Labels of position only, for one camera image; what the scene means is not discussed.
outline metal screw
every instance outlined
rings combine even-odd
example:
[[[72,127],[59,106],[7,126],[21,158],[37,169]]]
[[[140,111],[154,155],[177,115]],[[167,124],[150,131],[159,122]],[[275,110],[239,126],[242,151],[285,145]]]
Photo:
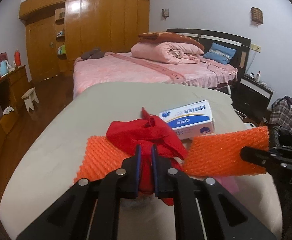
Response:
[[[78,181],[78,185],[80,185],[80,186],[86,186],[87,184],[88,184],[88,179],[80,179],[79,181]]]
[[[116,171],[116,174],[117,174],[117,175],[124,175],[124,174],[126,174],[126,170],[120,168],[120,169],[118,169],[118,170]]]
[[[175,168],[169,168],[167,171],[170,175],[175,175],[177,174],[178,170]]]
[[[205,182],[208,184],[208,185],[214,185],[216,183],[215,179],[214,178],[206,178]]]

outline blue flower logo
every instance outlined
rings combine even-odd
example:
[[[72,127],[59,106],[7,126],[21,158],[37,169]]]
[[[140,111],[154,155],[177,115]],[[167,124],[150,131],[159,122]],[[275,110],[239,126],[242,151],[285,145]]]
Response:
[[[200,133],[208,133],[210,132],[210,129],[208,127],[203,127],[200,129]]]
[[[170,111],[166,111],[161,114],[162,117],[168,117],[169,115],[170,115]]]

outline wooden desk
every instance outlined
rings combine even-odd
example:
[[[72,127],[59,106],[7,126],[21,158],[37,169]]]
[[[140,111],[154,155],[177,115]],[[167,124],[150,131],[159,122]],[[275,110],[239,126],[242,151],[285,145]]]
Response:
[[[22,95],[30,88],[25,65],[0,78],[0,105],[2,110],[12,106],[14,112],[4,115],[0,119],[0,152],[6,137],[18,121],[18,111],[23,106]]]

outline pink bedspread stripe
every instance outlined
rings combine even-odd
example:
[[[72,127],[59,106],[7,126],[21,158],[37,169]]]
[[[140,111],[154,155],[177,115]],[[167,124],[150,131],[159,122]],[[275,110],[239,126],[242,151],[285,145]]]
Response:
[[[178,83],[182,83],[182,82],[186,81],[186,78],[182,74],[175,72],[175,71],[172,71],[172,70],[165,68],[163,66],[157,65],[155,63],[147,62],[147,61],[144,61],[144,60],[141,60],[138,58],[126,57],[126,56],[121,55],[121,54],[112,54],[112,56],[119,58],[119,59],[122,59],[122,60],[130,61],[132,63],[153,69],[161,74],[164,74],[172,80],[173,84],[178,84]]]

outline white and blue box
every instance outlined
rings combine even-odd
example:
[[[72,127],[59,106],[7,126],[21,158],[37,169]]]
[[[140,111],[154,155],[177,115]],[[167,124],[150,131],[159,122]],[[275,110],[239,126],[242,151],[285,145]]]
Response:
[[[159,117],[181,140],[215,132],[214,120],[207,100],[160,112]]]

